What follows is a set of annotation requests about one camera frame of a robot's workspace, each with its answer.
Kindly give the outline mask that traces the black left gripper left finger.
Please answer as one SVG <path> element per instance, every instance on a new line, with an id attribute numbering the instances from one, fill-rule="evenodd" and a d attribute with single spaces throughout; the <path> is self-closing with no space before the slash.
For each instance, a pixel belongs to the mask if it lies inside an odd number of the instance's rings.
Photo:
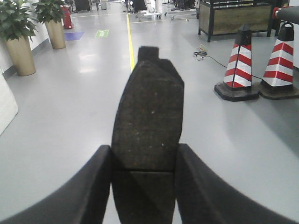
<path id="1" fill-rule="evenodd" d="M 63 186 L 4 224 L 100 224 L 111 182 L 111 149 L 102 145 Z"/>

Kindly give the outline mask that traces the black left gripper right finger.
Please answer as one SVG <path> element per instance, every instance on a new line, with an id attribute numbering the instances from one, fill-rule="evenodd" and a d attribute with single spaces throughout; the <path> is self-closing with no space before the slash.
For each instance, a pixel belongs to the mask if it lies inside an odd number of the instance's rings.
<path id="1" fill-rule="evenodd" d="M 175 194 L 184 224 L 293 224 L 229 185 L 187 144 L 180 144 Z"/>

